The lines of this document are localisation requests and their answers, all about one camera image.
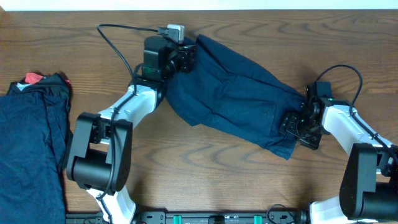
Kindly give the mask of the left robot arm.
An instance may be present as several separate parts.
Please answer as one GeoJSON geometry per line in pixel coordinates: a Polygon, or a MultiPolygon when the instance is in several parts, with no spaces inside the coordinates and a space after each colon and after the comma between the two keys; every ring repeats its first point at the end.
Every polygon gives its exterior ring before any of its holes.
{"type": "Polygon", "coordinates": [[[131,169],[132,132],[160,105],[166,81],[188,73],[195,44],[152,36],[144,41],[144,61],[130,68],[127,92],[96,114],[81,113],[69,145],[67,177],[94,197],[107,223],[136,223],[136,204],[126,182],[131,169]]]}

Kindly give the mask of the navy blue shorts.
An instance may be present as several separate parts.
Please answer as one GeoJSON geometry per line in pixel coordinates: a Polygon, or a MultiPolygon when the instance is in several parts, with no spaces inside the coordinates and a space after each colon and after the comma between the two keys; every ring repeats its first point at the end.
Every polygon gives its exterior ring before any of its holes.
{"type": "Polygon", "coordinates": [[[174,111],[191,126],[215,128],[290,159],[296,140],[279,126],[286,113],[302,110],[304,96],[205,35],[193,43],[193,70],[167,81],[165,97],[174,111]]]}

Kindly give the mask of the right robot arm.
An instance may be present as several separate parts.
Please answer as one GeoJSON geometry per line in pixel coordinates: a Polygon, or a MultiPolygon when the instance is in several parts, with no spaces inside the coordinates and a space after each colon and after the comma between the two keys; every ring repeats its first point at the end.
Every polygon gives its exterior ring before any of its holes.
{"type": "Polygon", "coordinates": [[[317,150],[331,134],[348,155],[339,194],[310,204],[308,223],[376,223],[397,220],[397,146],[381,137],[346,100],[333,97],[328,82],[307,87],[301,113],[287,113],[281,134],[317,150]]]}

